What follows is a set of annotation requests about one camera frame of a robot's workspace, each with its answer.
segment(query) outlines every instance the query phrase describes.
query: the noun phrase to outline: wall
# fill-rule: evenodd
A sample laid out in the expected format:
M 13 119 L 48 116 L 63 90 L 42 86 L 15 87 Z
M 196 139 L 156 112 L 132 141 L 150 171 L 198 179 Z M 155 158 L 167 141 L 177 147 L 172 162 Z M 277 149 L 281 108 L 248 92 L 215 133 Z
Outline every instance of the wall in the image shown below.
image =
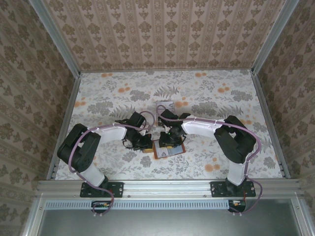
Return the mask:
M 80 69 L 250 68 L 285 0 L 44 0 Z
M 259 72 L 293 178 L 315 216 L 315 1 L 301 0 Z
M 18 235 L 45 179 L 73 76 L 27 0 L 0 1 L 0 235 Z

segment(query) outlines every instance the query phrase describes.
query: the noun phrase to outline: gray leaf pattern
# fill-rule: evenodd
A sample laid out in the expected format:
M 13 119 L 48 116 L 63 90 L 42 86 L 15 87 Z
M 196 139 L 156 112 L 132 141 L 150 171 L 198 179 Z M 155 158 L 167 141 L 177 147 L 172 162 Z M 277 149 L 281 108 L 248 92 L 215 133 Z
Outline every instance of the gray leaf pattern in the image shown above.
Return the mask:
M 69 131 L 77 123 L 88 127 L 112 124 L 117 119 L 129 118 L 134 111 L 155 114 L 156 102 L 174 101 L 177 115 L 188 112 L 213 119 L 236 116 L 262 141 L 261 153 L 249 165 L 250 176 L 282 177 L 260 104 L 256 94 L 249 92 L 254 91 L 249 71 L 115 72 L 83 73 L 81 76 Z M 44 122 L 37 113 L 33 115 L 37 122 Z M 149 114 L 143 115 L 152 123 Z M 11 129 L 12 126 L 0 126 L 1 137 L 11 140 L 17 137 Z M 152 128 L 150 133 L 154 140 L 159 138 L 161 131 L 161 127 Z M 35 150 L 31 140 L 24 143 L 30 153 Z M 214 138 L 188 135 L 184 145 L 186 153 L 155 160 L 152 153 L 132 151 L 126 149 L 122 141 L 113 141 L 99 145 L 94 163 L 109 179 L 226 178 L 228 159 Z M 41 153 L 43 160 L 48 157 L 46 152 Z M 65 163 L 60 162 L 56 179 L 77 178 L 69 173 Z M 27 178 L 21 175 L 19 181 L 21 184 Z

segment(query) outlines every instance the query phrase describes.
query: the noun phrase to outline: metal corner post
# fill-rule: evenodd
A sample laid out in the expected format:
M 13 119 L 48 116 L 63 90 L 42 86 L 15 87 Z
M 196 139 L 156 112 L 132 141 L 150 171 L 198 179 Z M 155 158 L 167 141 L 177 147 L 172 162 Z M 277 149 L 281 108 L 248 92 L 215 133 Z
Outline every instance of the metal corner post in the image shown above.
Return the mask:
M 259 103 L 260 103 L 260 106 L 262 109 L 262 113 L 263 113 L 265 120 L 266 120 L 267 128 L 268 128 L 268 131 L 270 134 L 270 139 L 271 139 L 272 145 L 274 146 L 274 149 L 275 149 L 276 156 L 281 161 L 285 177 L 291 178 L 290 173 L 289 173 L 289 169 L 286 165 L 284 154 L 282 153 L 282 149 L 281 149 L 281 146 L 279 143 L 279 139 L 277 137 L 277 133 L 276 133 L 274 124 L 273 124 L 272 119 L 271 119 L 271 115 L 269 113 L 268 105 L 267 105 L 266 99 L 264 97 L 264 94 L 263 94 L 263 91 L 262 91 L 262 88 L 261 88 L 261 85 L 259 82 L 259 78 L 256 74 L 253 74 L 252 72 L 251 72 L 251 75 L 252 75 L 252 81 L 254 83 L 254 87 L 256 89 L 257 97 L 258 97 L 258 100 L 259 100 Z
M 55 150 L 53 153 L 53 158 L 51 160 L 46 179 L 51 179 L 51 177 L 52 177 L 56 162 L 58 160 L 58 157 L 57 157 L 58 147 L 61 145 L 61 143 L 63 142 L 63 140 L 65 139 L 65 137 L 67 135 L 68 127 L 69 127 L 70 120 L 71 120 L 72 111 L 74 108 L 75 99 L 77 97 L 79 87 L 80 87 L 80 82 L 81 82 L 80 78 L 78 78 L 74 81 L 71 96 L 69 98 L 68 106 L 67 106 L 67 109 L 65 111 L 65 115 L 63 118 L 63 124 L 61 125 L 60 133 L 59 133 L 59 136 L 57 139 L 56 147 L 55 147 Z
M 282 30 L 284 29 L 287 21 L 289 20 L 292 12 L 294 11 L 299 0 L 287 0 L 285 1 L 275 23 L 273 24 L 264 44 L 259 51 L 255 62 L 252 65 L 252 70 L 254 74 L 258 74 L 265 60 L 267 59 L 271 49 L 275 45 L 278 37 L 280 36 Z
M 53 19 L 50 17 L 44 2 L 42 0 L 30 0 L 30 3 L 39 16 L 41 22 L 45 26 L 46 30 L 48 31 L 50 37 L 54 41 L 54 44 L 56 45 L 64 61 L 68 65 L 74 78 L 78 79 L 80 75 L 79 67 L 72 57 L 70 49 L 67 47 L 65 41 L 63 40 L 62 34 L 58 31 Z

